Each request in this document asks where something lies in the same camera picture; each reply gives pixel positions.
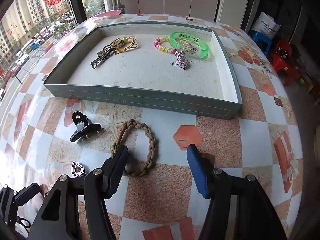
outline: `floor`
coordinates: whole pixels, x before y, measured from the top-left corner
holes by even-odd
[[[279,78],[283,83],[286,76],[279,73]],[[306,210],[318,207],[320,202],[320,163],[316,163],[314,158],[314,134],[320,124],[320,105],[315,106],[312,96],[296,82],[291,82],[285,90],[298,123],[303,151],[303,191],[296,224],[290,236],[290,240],[298,240],[300,238],[296,234],[303,229],[310,214]]]

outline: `car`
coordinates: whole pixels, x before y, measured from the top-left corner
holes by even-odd
[[[19,71],[21,70],[22,66],[21,65],[18,65],[16,64],[13,68],[12,68],[12,75],[11,77],[13,78],[14,76],[16,76]]]
[[[69,23],[69,22],[72,22],[73,20],[74,20],[74,17],[73,16],[69,16],[68,18],[63,19],[63,22],[64,23]]]
[[[30,44],[30,48],[35,50],[43,44],[43,39],[36,39],[33,43]]]
[[[24,54],[21,58],[19,58],[16,63],[17,65],[24,65],[28,60],[29,60],[30,56],[28,54]]]
[[[4,97],[5,91],[3,88],[0,88],[0,101],[2,100],[2,98]]]

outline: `table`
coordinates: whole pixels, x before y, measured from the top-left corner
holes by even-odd
[[[97,25],[132,21],[168,21],[214,30],[232,62],[243,105],[236,117],[221,120],[135,106],[55,98],[43,85],[58,62]],[[74,111],[81,111],[106,132],[86,145],[70,142],[76,130]],[[116,15],[90,18],[60,40],[34,67],[20,88],[5,119],[0,139],[1,187],[15,190],[32,182],[48,189],[62,174],[70,177],[73,160],[90,170],[110,157],[111,145],[128,119],[146,123],[158,145],[158,159],[148,175],[122,177],[114,197],[106,201],[118,239],[144,239],[142,231],[171,224],[184,228],[182,235],[197,239],[209,200],[196,190],[186,159],[186,143],[214,155],[215,166],[230,175],[253,174],[279,215],[287,236],[298,213],[302,192],[302,147],[299,129],[288,96],[270,62],[241,29],[197,18],[169,15]],[[144,160],[148,140],[132,130],[125,144]],[[83,239],[89,239],[84,199],[79,197]],[[38,194],[18,215],[33,221],[42,204]],[[235,221],[235,213],[229,218]],[[232,232],[227,231],[226,239]]]

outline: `black cable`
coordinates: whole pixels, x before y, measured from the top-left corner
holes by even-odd
[[[16,216],[16,223],[22,225],[24,227],[24,229],[27,231],[27,233],[29,234],[29,231],[27,228],[31,227],[31,223],[28,220],[26,220],[25,218],[21,218],[19,216]]]

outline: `gray tray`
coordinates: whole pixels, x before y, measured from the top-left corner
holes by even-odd
[[[153,46],[156,38],[186,32],[209,44],[206,60],[189,57],[189,68]],[[90,62],[116,38],[135,36],[137,49],[113,55],[96,69]],[[130,22],[99,26],[58,63],[44,82],[56,97],[78,98],[230,119],[240,106],[239,85],[214,31],[168,22]]]

